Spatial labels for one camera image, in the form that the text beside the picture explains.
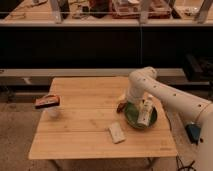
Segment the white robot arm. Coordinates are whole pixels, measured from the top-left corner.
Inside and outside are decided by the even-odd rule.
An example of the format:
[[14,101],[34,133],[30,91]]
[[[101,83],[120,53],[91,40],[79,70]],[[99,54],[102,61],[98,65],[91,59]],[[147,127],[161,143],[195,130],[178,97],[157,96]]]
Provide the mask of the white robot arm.
[[147,92],[199,125],[201,132],[194,168],[213,171],[213,102],[163,84],[156,78],[157,71],[153,67],[131,72],[127,101],[137,103]]

